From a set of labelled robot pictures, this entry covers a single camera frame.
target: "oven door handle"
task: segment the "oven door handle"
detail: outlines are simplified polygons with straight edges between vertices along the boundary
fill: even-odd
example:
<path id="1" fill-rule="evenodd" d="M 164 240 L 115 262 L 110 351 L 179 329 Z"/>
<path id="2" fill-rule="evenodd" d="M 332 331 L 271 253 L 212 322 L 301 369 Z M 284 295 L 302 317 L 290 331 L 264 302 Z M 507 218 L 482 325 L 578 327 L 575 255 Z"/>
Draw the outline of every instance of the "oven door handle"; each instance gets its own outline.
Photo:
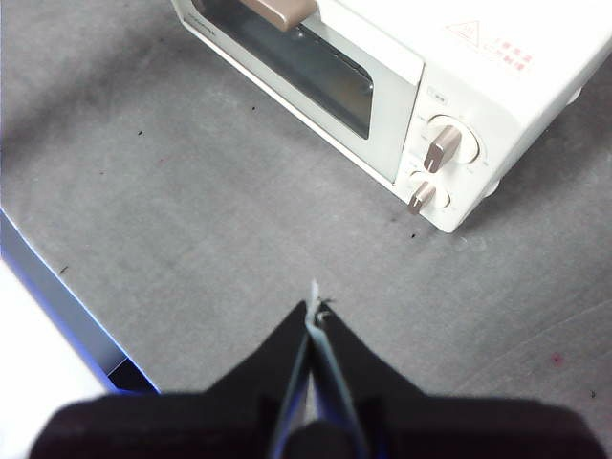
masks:
<path id="1" fill-rule="evenodd" d="M 282 32 L 317 10 L 317 0 L 240 0 Z"/>

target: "toaster oven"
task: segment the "toaster oven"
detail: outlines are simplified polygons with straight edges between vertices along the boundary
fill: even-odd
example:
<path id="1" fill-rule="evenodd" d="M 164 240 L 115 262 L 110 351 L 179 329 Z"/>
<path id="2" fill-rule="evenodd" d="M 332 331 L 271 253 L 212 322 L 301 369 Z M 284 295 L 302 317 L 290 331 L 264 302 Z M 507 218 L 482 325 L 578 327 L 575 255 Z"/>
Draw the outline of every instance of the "toaster oven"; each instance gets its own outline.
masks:
<path id="1" fill-rule="evenodd" d="M 612 49 L 612 3 L 172 0 L 183 24 L 454 231 Z"/>

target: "oven door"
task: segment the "oven door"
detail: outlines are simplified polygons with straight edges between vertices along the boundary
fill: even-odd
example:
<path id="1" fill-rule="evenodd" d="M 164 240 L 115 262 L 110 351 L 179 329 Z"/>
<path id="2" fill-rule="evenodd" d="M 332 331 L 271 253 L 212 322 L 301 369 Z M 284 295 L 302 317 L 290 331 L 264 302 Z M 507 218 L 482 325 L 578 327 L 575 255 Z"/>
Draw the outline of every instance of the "oven door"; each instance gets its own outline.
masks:
<path id="1" fill-rule="evenodd" d="M 395 181 L 416 84 L 337 33 L 318 14 L 281 32 L 239 0 L 174 3 L 193 32 L 217 45 L 382 179 Z M 361 24 L 364 30 L 354 32 L 367 34 L 371 26 Z"/>

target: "warning label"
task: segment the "warning label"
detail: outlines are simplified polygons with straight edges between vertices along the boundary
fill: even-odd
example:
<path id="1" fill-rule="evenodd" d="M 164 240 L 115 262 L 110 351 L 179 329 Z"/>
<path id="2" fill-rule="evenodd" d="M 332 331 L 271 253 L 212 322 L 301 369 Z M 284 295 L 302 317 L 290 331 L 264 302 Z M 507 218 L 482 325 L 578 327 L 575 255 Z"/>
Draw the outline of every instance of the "warning label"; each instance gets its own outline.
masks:
<path id="1" fill-rule="evenodd" d="M 451 32 L 459 35 L 470 44 L 478 48 L 480 46 L 480 26 L 478 21 L 462 22 L 447 26 Z"/>
<path id="2" fill-rule="evenodd" d="M 501 38 L 485 42 L 482 52 L 520 74 L 528 71 L 534 60 L 524 48 Z"/>

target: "gray carpet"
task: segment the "gray carpet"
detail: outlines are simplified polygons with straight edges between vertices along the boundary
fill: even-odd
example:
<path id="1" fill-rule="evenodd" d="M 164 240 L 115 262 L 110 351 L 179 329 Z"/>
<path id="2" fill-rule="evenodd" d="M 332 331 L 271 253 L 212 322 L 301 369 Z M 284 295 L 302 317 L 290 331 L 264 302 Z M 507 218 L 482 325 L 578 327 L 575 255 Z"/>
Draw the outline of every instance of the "gray carpet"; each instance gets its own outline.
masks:
<path id="1" fill-rule="evenodd" d="M 2 206 L 161 389 L 214 382 L 316 277 L 424 390 L 568 405 L 612 451 L 612 60 L 447 235 L 168 1 L 2 7 Z"/>

